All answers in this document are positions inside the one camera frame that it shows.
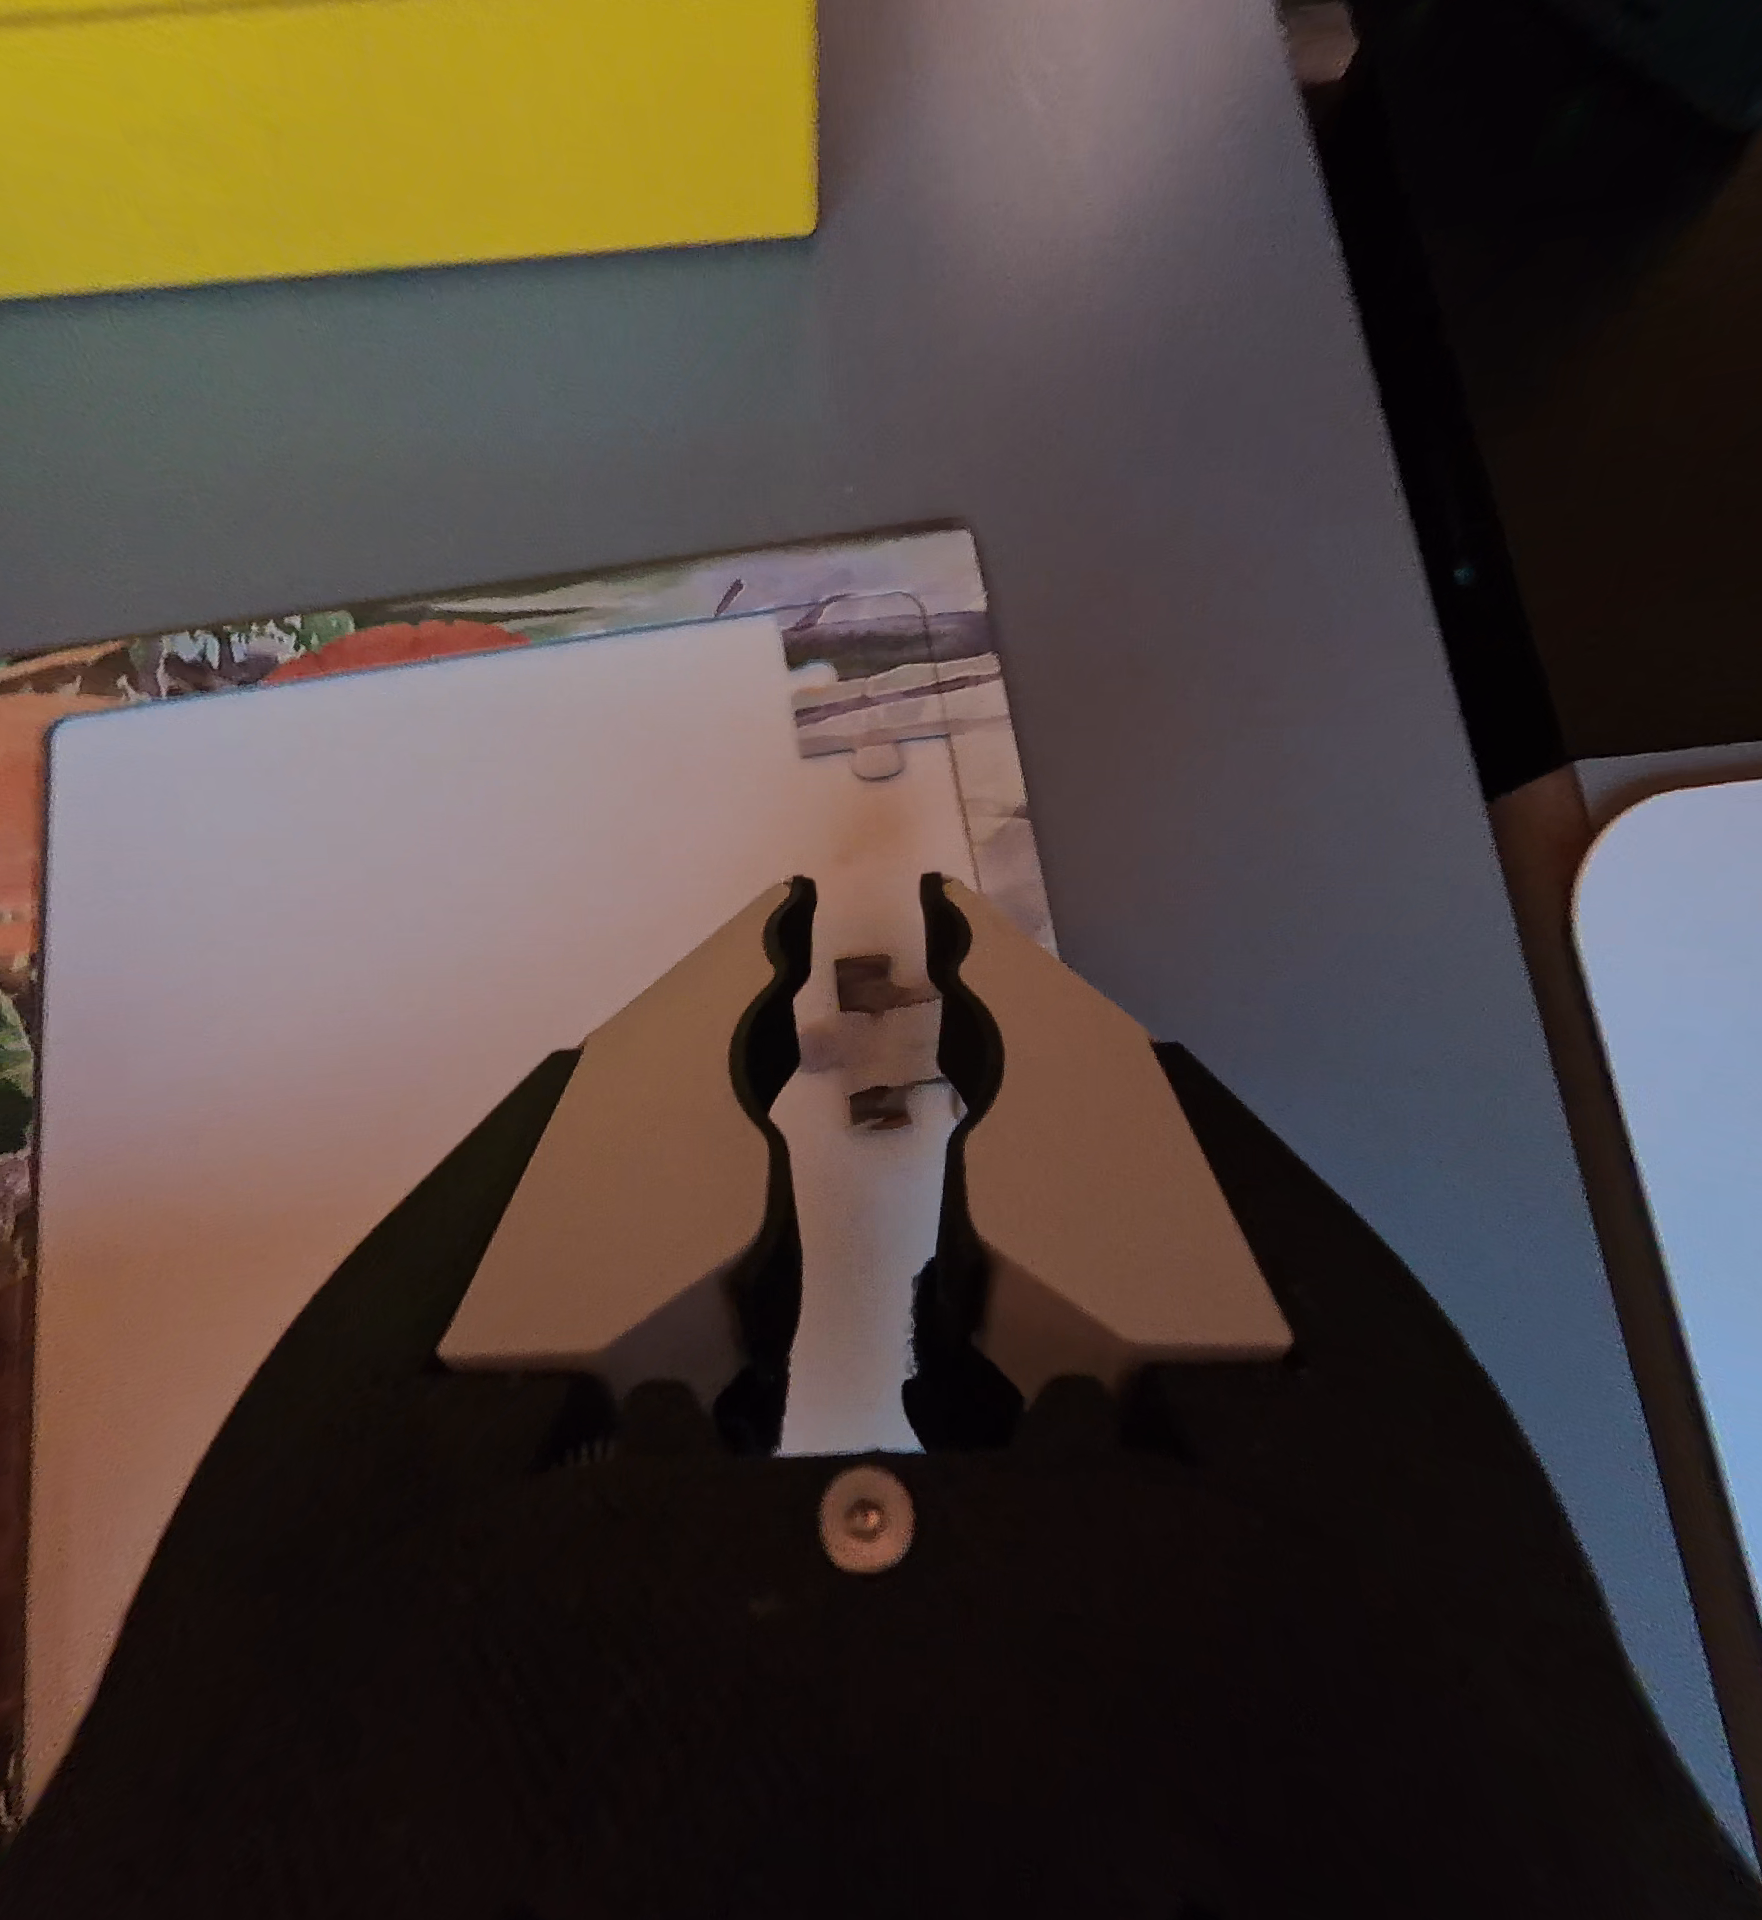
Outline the grey streaked puzzle piece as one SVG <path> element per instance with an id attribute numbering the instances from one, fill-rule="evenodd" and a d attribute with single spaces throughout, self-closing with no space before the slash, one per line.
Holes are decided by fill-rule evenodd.
<path id="1" fill-rule="evenodd" d="M 837 1077 L 856 1132 L 907 1131 L 913 1091 L 942 1085 L 942 993 L 897 982 L 889 955 L 842 957 L 834 974 L 834 1014 L 796 1028 L 798 1068 Z"/>

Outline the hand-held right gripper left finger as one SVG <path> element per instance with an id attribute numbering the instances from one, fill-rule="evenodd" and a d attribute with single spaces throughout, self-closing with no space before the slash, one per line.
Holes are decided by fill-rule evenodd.
<path id="1" fill-rule="evenodd" d="M 438 1345 L 458 1374 L 552 1372 L 611 1398 L 676 1381 L 725 1447 L 773 1454 L 802 1301 L 794 999 L 820 889 L 756 895 L 579 1045 Z"/>

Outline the yellow bin with puzzle pieces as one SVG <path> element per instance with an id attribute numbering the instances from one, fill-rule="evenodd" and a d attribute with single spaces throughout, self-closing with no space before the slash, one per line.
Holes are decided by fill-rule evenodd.
<path id="1" fill-rule="evenodd" d="M 4 2 L 0 302 L 798 238 L 813 2 Z"/>

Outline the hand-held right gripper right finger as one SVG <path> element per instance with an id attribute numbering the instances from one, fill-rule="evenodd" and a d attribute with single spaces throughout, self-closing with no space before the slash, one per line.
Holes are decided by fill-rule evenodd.
<path id="1" fill-rule="evenodd" d="M 929 1454 L 1008 1446 L 1057 1380 L 1272 1363 L 1277 1298 L 1151 1033 L 961 880 L 920 882 L 961 1114 L 902 1404 Z"/>

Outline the grey desk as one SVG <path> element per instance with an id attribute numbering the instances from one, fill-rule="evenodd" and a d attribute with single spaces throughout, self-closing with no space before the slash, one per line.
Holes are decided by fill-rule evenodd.
<path id="1" fill-rule="evenodd" d="M 1061 947 L 1404 1260 L 1750 1845 L 1272 4 L 822 4 L 808 243 L 0 305 L 0 656 L 959 518 Z"/>
<path id="2" fill-rule="evenodd" d="M 1762 1875 L 1758 1592 L 1574 939 L 1576 880 L 1601 828 L 1651 795 L 1743 778 L 1762 778 L 1762 740 L 1600 757 L 1498 799 L 1491 819 Z"/>

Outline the puzzle frame board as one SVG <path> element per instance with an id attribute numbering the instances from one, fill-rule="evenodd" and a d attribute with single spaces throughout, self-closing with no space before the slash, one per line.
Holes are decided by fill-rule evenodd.
<path id="1" fill-rule="evenodd" d="M 798 757 L 842 591 L 985 614 L 893 781 Z M 933 868 L 1054 947 L 961 524 L 0 661 L 0 1843 L 366 1231 L 774 882 Z"/>

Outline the lavender stone-pattern puzzle piece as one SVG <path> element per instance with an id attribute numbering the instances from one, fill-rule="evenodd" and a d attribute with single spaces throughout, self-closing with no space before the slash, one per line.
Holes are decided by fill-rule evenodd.
<path id="1" fill-rule="evenodd" d="M 777 620 L 798 757 L 893 781 L 907 747 L 947 735 L 942 676 L 983 639 L 979 610 L 938 611 L 910 591 L 834 593 Z"/>

